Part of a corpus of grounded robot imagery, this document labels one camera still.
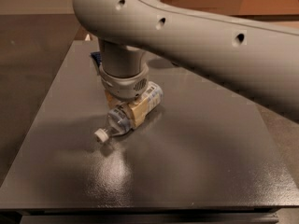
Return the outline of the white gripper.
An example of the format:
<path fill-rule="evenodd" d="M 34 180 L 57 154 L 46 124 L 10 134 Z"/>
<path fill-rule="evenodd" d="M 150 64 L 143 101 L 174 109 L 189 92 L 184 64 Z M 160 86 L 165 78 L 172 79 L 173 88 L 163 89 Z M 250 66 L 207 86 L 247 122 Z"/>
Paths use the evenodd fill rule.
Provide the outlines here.
<path fill-rule="evenodd" d="M 99 68 L 100 77 L 107 98 L 107 104 L 110 109 L 123 105 L 120 100 L 134 100 L 127 104 L 127 113 L 133 123 L 133 128 L 139 127 L 149 113 L 148 98 L 139 97 L 148 87 L 149 68 L 144 63 L 141 66 L 141 72 L 133 77 L 113 77 L 109 75 L 102 67 Z"/>

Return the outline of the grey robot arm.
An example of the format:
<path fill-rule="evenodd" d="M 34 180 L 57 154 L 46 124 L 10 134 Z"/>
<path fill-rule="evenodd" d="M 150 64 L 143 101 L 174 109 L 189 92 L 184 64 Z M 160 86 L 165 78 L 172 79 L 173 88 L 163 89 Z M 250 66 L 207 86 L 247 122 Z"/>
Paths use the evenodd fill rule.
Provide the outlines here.
<path fill-rule="evenodd" d="M 159 0 L 73 0 L 100 39 L 147 50 L 294 122 L 299 121 L 299 33 Z"/>

